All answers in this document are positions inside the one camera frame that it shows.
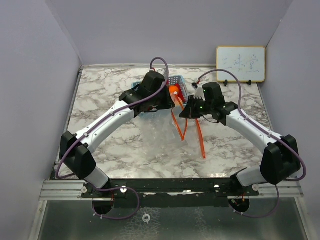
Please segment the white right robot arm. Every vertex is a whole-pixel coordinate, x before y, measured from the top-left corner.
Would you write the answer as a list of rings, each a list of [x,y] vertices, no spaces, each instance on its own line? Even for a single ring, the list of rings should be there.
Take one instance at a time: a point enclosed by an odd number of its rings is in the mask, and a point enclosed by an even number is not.
[[[234,102],[226,102],[221,86],[209,82],[190,95],[179,117],[199,119],[211,115],[218,123],[227,126],[249,140],[262,153],[259,166],[245,168],[233,175],[229,189],[240,196],[248,186],[261,183],[277,185],[301,169],[297,141],[291,135],[277,134],[239,110]]]

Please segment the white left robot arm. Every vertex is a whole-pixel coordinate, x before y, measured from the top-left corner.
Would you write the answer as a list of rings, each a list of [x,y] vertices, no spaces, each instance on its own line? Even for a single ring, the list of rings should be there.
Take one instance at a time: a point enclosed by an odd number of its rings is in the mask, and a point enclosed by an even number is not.
[[[94,152],[114,131],[141,113],[168,110],[174,106],[168,80],[156,71],[149,71],[143,81],[124,91],[101,117],[77,133],[66,131],[60,139],[59,157],[80,180],[93,185],[97,196],[106,197],[111,190],[109,177],[97,166]]]

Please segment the clear zip bag orange zipper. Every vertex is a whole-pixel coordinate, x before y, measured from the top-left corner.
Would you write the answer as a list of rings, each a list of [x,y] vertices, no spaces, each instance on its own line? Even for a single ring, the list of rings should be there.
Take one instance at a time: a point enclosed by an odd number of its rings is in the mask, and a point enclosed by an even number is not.
[[[149,157],[205,159],[205,143],[199,121],[180,118],[185,104],[176,91],[171,97],[173,108],[145,113],[139,118],[145,153]]]

